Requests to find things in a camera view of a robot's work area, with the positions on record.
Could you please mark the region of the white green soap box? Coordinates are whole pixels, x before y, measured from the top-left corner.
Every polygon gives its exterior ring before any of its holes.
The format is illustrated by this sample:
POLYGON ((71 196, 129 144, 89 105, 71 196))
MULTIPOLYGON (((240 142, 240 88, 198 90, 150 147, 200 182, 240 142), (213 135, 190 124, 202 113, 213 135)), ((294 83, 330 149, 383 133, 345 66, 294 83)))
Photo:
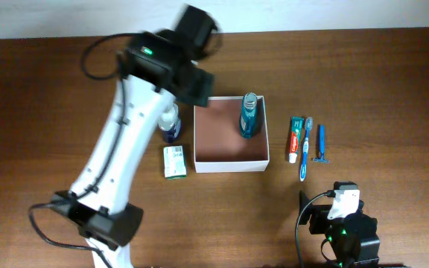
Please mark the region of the white green soap box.
POLYGON ((165 147, 163 160, 166 179, 179 179, 187 176, 184 151, 181 145, 165 147))

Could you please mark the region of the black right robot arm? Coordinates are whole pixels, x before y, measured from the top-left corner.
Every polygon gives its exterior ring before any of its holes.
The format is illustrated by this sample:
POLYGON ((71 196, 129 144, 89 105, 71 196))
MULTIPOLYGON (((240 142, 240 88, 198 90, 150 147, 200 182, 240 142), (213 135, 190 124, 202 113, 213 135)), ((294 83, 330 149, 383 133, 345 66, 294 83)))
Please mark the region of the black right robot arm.
POLYGON ((363 212, 364 202, 359 201, 355 212, 346 217, 330 219, 331 205, 315 205, 321 197, 333 197, 329 190, 308 198, 304 191, 299 192, 299 216, 295 225, 296 251, 302 256, 299 244, 299 226, 309 225, 312 235, 323 235, 321 245, 329 244, 334 259, 325 258, 327 267, 377 267, 380 240, 377 236, 378 221, 363 212))

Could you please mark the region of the teal mouthwash bottle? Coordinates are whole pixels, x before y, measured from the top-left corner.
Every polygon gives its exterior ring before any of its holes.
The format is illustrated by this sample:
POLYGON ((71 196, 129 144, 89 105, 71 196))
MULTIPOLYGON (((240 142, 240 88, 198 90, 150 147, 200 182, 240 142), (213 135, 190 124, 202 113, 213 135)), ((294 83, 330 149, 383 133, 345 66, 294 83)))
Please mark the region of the teal mouthwash bottle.
POLYGON ((251 138, 255 132, 257 121, 257 102, 255 93, 247 93, 243 97, 241 115, 239 120, 241 135, 244 138, 251 138))

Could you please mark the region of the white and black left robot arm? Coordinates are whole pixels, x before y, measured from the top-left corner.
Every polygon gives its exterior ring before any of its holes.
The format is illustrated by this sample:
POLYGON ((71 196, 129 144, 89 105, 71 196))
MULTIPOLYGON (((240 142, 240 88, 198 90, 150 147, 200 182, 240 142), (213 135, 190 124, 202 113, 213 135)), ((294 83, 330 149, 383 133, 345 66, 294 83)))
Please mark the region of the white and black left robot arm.
POLYGON ((129 203, 134 174, 163 112, 176 102, 208 105, 214 76, 197 62, 222 46, 208 47, 219 36, 215 20, 189 5, 173 30, 132 33, 118 53, 113 105, 92 155, 70 189, 51 199, 86 239, 96 267, 131 267, 130 241, 143 217, 129 203))

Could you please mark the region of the clear pump soap bottle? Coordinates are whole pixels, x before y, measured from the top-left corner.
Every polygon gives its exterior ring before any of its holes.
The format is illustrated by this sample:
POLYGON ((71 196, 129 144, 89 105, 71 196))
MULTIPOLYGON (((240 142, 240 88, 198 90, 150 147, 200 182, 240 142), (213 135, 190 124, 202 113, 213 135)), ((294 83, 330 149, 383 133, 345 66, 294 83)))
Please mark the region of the clear pump soap bottle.
POLYGON ((158 126, 162 131, 162 138, 165 142, 171 144, 178 139, 181 130, 181 119, 179 117, 179 107, 175 103, 160 115, 158 126))

